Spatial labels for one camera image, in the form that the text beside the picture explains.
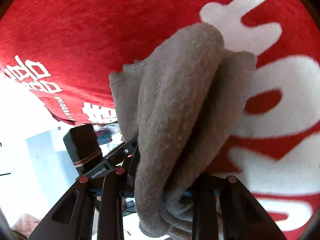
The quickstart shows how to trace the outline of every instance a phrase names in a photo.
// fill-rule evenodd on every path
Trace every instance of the silver screw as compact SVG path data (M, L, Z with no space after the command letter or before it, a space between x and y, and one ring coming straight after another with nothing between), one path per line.
M238 181L238 179L235 176L228 176L228 181L231 183L236 183Z

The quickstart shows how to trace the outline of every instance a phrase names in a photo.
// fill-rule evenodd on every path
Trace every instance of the folded towel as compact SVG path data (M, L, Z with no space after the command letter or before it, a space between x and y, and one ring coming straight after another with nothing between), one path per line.
M226 50L212 25L195 24L110 74L124 138L139 133L135 201L147 236L191 238L192 201L182 193L228 138L255 64L252 53Z

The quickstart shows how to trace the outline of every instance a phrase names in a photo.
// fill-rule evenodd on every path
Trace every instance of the red cloth with white lettering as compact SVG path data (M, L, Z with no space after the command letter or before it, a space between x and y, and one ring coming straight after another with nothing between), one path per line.
M113 122L109 74L201 21L258 56L252 97L208 171L237 175L297 239L320 205L320 34L299 0L15 0L0 66L61 119Z

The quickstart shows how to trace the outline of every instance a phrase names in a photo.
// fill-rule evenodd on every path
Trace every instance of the red fabric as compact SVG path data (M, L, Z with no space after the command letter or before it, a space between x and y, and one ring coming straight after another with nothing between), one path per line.
M233 0L15 0L0 22L0 66L40 62L51 76L39 78L55 83L61 92L32 90L46 107L60 119L75 124L89 122L83 113L84 102L105 108L106 120L114 119L114 108L108 75L121 71L123 64L143 60L164 39L178 29L200 22L204 5ZM306 55L320 62L320 35L310 15L299 0L266 0L242 17L246 26L270 22L281 24L279 40L258 57L257 68L288 57ZM32 82L28 77L23 82ZM280 90L251 98L246 106L249 114L261 114L282 100ZM320 131L320 122L297 134L273 138L240 138L231 136L218 157L208 167L209 172L240 172L228 157L234 146L257 151L281 160L303 139ZM301 200L313 210L320 205L316 194L279 196L257 192L269 199ZM273 214L275 220L285 220L286 214ZM306 225L285 231L289 240L299 237Z

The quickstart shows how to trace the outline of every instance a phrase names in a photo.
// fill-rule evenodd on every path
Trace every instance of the gray cloth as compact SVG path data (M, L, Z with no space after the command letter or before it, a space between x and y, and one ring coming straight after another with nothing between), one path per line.
M190 239L192 203L181 195L228 138L255 64L252 53L227 51L212 25L195 24L110 75L125 140L139 132L135 198L147 236Z

